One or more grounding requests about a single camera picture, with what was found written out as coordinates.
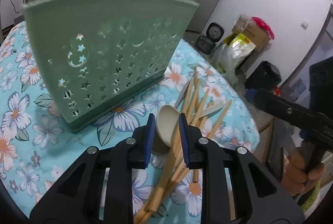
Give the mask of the right hand orange glove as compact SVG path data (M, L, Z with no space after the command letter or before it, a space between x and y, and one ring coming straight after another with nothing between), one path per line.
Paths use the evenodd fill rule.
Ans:
M325 172L325 166L319 163L310 172L305 172L305 160L300 149L296 148L289 157L286 172L281 185L292 196L304 194L315 188Z

